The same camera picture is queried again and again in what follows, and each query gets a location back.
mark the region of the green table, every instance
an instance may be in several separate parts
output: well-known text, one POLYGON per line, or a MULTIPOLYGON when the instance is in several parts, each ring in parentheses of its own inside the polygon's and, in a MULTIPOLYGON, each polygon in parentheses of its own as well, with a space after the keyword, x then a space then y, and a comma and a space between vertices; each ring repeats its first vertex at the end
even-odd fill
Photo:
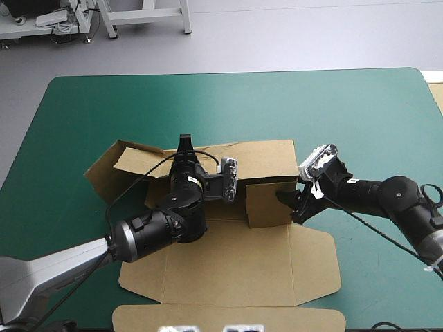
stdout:
MULTIPOLYGON (((195 146, 293 138, 299 161, 333 142, 357 178, 443 185, 442 129, 411 68, 57 78, 0 191, 0 254, 32 259, 103 235, 105 203, 83 173, 117 139, 174 148, 180 133, 195 146)), ((129 200, 121 214, 141 206, 142 191, 129 200)), ((389 221, 366 219, 406 242, 389 221)), ((340 310, 353 328, 443 326, 443 284, 418 261, 344 213, 307 225, 334 236, 343 287, 305 306, 340 310)), ((121 289, 119 270, 98 271, 53 320, 109 327, 118 305, 152 303, 121 289)))

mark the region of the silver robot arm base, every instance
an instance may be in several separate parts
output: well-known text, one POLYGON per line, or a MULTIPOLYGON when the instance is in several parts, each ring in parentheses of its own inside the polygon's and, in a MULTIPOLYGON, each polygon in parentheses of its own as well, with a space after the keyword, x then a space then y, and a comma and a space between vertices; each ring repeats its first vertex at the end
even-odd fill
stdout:
MULTIPOLYGON (((32 261, 0 257, 0 331, 26 330, 36 323, 48 298, 82 279, 107 250, 102 238, 32 261)), ((101 266, 110 262, 108 254, 101 266)))

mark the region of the gray floor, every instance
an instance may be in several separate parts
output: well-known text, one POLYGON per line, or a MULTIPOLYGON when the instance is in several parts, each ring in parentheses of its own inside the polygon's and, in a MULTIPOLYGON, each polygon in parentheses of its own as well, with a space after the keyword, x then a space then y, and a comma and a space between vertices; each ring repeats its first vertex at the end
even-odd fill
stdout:
MULTIPOLYGON (((189 2, 191 35, 182 33, 179 22, 157 23, 120 28, 120 38, 111 41, 101 26, 92 45, 56 46, 48 37, 34 37, 0 52, 0 185, 48 83, 57 76, 443 69, 443 0, 189 2)), ((126 6, 121 9, 138 5, 111 2, 121 3, 126 6)))

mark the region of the brown cardboard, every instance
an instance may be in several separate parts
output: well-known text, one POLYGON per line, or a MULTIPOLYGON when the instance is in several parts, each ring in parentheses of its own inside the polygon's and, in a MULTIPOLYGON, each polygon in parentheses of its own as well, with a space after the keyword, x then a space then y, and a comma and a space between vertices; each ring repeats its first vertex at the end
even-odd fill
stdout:
MULTIPOLYGON (((250 221, 250 226, 268 227, 290 223, 290 209, 279 203, 275 197, 275 191, 283 188, 276 186, 255 187, 258 183, 278 183, 283 181, 287 183, 293 181, 298 175, 295 147, 292 140, 268 140, 262 142, 237 142, 222 145, 213 145, 209 147, 197 147, 196 149, 206 151, 218 159, 223 156, 230 156, 238 160, 238 188, 235 202, 226 208, 222 201, 213 201, 205 204, 207 219, 229 219, 250 221), (273 211, 281 219, 270 219, 261 214, 254 213, 254 209, 247 211, 245 207, 246 193, 251 197, 250 206, 258 202, 258 196, 266 197, 262 199, 260 205, 262 210, 273 211)), ((155 164, 166 156, 169 156, 175 150, 159 150, 152 147, 141 150, 138 148, 127 147, 121 157, 117 160, 114 168, 134 174, 144 174, 155 164)), ((204 169, 209 173, 215 173, 214 161, 204 155, 198 155, 199 161, 204 169)), ((154 207, 168 192, 168 182, 165 178, 171 168, 171 160, 163 163, 159 168, 150 174, 150 192, 146 198, 146 205, 154 207)))
POLYGON ((431 90, 435 102, 443 114, 443 83, 429 84, 429 90, 431 90))
POLYGON ((222 332, 228 324, 263 324, 266 332, 343 332, 346 325, 335 310, 195 304, 120 306, 112 322, 116 332, 157 332, 160 326, 170 325, 197 325, 202 332, 222 332))
POLYGON ((336 292, 333 238, 300 225, 209 221, 204 237, 123 264, 120 285, 162 303, 296 306, 336 292))
MULTIPOLYGON (((336 292, 341 280, 333 238, 292 224, 291 210, 275 197, 277 190, 295 187, 293 142, 239 142, 196 149, 218 159, 238 160, 236 199, 231 205, 205 204, 209 229, 200 240, 174 244, 122 265, 120 285, 162 305, 118 308, 116 330, 156 331, 163 322, 175 324, 181 317, 190 317, 204 331, 220 331, 220 324, 233 323, 236 317, 265 317, 267 331, 343 331, 343 316, 335 311, 294 308, 336 292), (132 315, 138 319, 131 320, 132 315)), ((171 153, 118 141, 85 175, 110 202, 171 153)), ((215 173, 211 159, 199 156, 199 160, 215 173)), ((155 206, 166 194, 169 168, 170 162, 165 163, 149 177, 148 206, 155 206)))
MULTIPOLYGON (((161 161, 175 150, 158 150, 158 148, 139 149, 128 147, 123 152, 116 169, 135 174, 144 174, 148 169, 161 161)), ((271 178, 281 176, 297 176, 298 170, 295 147, 292 140, 265 140, 259 142, 236 142, 229 144, 196 147, 197 150, 208 152, 218 159, 223 156, 239 160, 238 179, 271 178)), ((203 168, 215 173, 214 161, 204 155, 197 155, 203 168)), ((172 160, 165 162, 151 176, 154 178, 167 176, 172 160)))

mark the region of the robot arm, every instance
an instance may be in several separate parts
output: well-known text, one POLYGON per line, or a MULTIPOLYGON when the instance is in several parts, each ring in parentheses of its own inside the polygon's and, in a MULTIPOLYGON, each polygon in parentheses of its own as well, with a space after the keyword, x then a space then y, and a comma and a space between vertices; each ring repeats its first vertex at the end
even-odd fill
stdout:
POLYGON ((237 161, 224 157, 215 175, 200 165, 189 135, 181 135, 170 171, 170 193, 159 206, 117 222, 104 237, 32 261, 0 257, 0 331, 25 331, 39 322, 53 293, 115 260, 136 261, 172 243, 189 243, 206 231, 204 202, 231 203, 237 161))
POLYGON ((279 200, 294 210, 295 223, 303 224, 327 208, 387 218, 428 265, 437 262, 443 268, 443 217, 437 211, 443 206, 440 188, 431 185, 440 194, 440 201, 434 203, 424 191, 427 185, 419 188, 405 176, 383 182, 355 179, 332 144, 315 149, 299 172, 304 190, 278 193, 279 200))

